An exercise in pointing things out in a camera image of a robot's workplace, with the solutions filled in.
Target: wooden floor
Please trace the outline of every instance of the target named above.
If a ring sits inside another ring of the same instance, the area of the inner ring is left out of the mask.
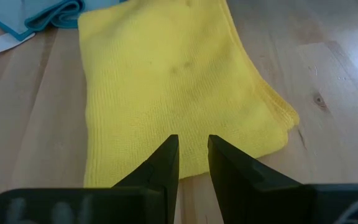
[[[301,118],[288,146],[261,161],[304,183],[358,182],[358,0],[228,3],[260,74]],[[85,103],[76,30],[0,54],[0,192],[81,187]],[[208,174],[181,181],[175,218],[223,222]]]

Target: white label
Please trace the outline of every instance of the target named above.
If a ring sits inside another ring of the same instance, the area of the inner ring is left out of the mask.
[[[3,52],[5,50],[9,50],[13,47],[16,47],[19,44],[27,41],[28,39],[30,39],[33,36],[35,36],[35,33],[30,34],[30,36],[26,37],[22,41],[18,41],[11,34],[0,35],[0,52]]]

